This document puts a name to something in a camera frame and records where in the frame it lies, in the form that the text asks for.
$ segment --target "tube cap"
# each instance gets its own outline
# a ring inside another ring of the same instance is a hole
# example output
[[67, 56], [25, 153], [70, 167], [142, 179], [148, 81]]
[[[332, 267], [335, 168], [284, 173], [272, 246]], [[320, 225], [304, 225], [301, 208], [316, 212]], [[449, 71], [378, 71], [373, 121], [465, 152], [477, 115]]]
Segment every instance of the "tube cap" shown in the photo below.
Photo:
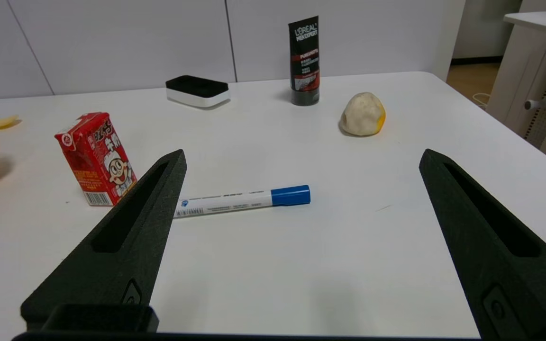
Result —
[[312, 106], [319, 102], [319, 88], [310, 91], [292, 90], [290, 100], [292, 101], [292, 104], [296, 106]]
[[271, 201], [273, 201], [273, 206], [308, 204], [310, 203], [309, 186], [303, 184], [302, 186], [272, 189]]

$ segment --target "cartoon boy print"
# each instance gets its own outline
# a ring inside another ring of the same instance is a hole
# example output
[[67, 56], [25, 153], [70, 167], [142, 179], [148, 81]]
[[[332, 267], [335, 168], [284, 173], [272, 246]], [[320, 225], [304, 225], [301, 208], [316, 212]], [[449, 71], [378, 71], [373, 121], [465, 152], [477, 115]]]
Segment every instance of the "cartoon boy print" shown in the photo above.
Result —
[[123, 196], [132, 184], [132, 166], [130, 166], [130, 162], [123, 161], [117, 151], [112, 151], [104, 157], [104, 165], [111, 176], [109, 182], [115, 184], [117, 196]]

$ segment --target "blue marker cap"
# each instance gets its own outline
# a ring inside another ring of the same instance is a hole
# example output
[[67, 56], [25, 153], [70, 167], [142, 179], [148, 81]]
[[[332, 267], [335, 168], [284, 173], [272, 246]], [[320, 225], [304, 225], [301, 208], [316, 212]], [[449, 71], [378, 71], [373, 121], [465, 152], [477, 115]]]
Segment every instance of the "blue marker cap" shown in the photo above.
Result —
[[272, 189], [271, 200], [273, 201], [273, 206], [308, 204], [310, 203], [309, 186], [303, 184], [303, 186]]

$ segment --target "black tube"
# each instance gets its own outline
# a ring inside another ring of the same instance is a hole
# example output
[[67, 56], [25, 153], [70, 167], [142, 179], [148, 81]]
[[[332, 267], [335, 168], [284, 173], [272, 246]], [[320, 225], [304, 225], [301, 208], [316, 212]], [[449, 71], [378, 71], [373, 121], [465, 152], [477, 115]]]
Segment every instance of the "black tube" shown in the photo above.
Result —
[[290, 84], [292, 103], [319, 102], [319, 17], [288, 24], [290, 28]]

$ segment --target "marker label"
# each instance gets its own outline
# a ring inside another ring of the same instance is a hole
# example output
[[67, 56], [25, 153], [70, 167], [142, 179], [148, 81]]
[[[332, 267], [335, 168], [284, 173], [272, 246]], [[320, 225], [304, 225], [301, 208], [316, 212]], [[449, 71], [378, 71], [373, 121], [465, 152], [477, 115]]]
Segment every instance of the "marker label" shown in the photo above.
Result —
[[273, 206], [270, 190], [179, 199], [174, 218]]

